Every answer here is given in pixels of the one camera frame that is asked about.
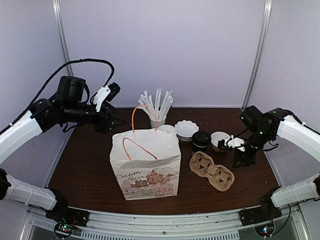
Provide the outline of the cardboard cup carrier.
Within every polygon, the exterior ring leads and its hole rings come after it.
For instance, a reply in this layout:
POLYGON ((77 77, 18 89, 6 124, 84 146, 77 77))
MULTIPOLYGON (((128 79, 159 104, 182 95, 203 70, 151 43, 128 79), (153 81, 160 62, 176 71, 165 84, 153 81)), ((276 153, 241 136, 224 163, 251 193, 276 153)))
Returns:
POLYGON ((235 181, 234 174, 223 165, 216 165, 213 159, 202 151, 195 152, 189 161, 190 170, 220 192, 230 189, 235 181))

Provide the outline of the black cup lid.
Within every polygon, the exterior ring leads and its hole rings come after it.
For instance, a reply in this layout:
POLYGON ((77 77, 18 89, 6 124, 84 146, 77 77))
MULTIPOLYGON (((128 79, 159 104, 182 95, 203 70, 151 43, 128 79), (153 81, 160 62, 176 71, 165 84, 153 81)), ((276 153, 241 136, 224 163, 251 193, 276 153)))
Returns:
POLYGON ((211 143, 211 135, 203 130, 199 130, 192 135, 192 142, 197 146, 208 146, 211 143))

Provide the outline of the white paper bag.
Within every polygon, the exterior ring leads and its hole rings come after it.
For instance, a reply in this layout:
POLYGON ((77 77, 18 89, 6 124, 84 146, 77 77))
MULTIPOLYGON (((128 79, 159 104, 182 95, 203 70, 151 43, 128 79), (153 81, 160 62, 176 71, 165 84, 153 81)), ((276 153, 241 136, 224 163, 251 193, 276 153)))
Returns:
POLYGON ((181 150, 177 132, 135 129, 114 134, 109 161, 127 201, 177 196, 181 150))

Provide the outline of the stack of paper cups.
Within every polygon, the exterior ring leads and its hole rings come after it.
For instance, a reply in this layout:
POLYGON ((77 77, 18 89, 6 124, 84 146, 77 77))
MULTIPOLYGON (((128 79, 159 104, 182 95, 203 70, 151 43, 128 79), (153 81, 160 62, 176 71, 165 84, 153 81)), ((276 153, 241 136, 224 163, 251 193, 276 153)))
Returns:
POLYGON ((175 127, 172 125, 169 125, 169 124, 164 124, 164 125, 159 126, 158 130, 164 131, 168 134, 176 132, 175 127))

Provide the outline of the single black paper cup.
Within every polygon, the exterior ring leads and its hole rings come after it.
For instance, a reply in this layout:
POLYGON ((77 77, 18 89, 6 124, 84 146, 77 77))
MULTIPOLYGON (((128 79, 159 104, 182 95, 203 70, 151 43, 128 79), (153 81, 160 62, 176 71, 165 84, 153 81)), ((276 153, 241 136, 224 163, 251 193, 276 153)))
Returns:
POLYGON ((203 152, 206 153, 208 150, 209 144, 197 144, 195 142, 192 143, 192 152, 203 152))

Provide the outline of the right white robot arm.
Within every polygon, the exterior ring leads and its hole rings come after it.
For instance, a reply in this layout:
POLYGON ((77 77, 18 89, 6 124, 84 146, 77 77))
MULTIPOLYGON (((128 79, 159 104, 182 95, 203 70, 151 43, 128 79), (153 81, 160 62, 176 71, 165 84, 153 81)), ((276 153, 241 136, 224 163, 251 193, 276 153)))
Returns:
MULTIPOLYGON (((300 149, 307 152, 316 160, 320 159, 320 134, 307 126, 292 111, 275 108, 268 112, 261 112, 252 105, 245 108, 240 120, 251 132, 248 139, 231 136, 226 140, 224 146, 236 150, 233 162, 234 168, 252 166, 258 151, 264 151, 265 144, 281 138, 291 142, 300 149)), ((293 203, 320 199, 320 175, 298 181, 294 184, 280 187, 256 210, 259 220, 268 220, 276 208, 293 203)))

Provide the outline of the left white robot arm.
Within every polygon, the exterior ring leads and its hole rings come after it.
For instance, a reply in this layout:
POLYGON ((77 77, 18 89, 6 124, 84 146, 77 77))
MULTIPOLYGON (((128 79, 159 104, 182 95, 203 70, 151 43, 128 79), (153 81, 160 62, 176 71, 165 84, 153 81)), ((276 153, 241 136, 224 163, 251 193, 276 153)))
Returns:
MULTIPOLYGON (((120 92, 120 86, 113 82, 101 87, 92 100, 82 100, 89 87, 82 78, 62 76, 57 91, 49 99, 39 99, 33 103, 22 117, 0 135, 0 161, 4 162, 29 140, 60 125, 66 133, 73 127, 93 125, 97 133, 107 134, 125 125, 125 120, 117 117, 117 109, 110 101, 120 92)), ((57 191, 40 188, 19 181, 0 170, 0 198, 40 207, 52 211, 61 222, 72 218, 67 201, 57 191)))

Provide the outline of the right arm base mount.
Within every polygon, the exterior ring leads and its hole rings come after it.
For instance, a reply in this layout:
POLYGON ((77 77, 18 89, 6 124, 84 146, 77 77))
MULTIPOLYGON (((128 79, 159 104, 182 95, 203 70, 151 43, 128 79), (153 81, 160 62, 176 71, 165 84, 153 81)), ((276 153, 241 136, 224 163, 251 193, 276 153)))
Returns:
POLYGON ((262 210, 260 206, 254 208, 244 208, 238 212, 242 226, 256 225, 263 222, 272 221, 282 216, 282 211, 276 208, 272 211, 262 210))

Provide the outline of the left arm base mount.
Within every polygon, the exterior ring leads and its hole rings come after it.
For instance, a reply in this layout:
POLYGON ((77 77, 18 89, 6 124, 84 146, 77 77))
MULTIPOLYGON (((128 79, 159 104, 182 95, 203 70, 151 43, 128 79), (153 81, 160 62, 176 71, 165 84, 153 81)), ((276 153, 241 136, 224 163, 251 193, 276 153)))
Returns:
POLYGON ((57 203, 52 210, 44 211, 47 218, 73 227, 86 227, 90 215, 88 211, 71 208, 66 203, 57 203))

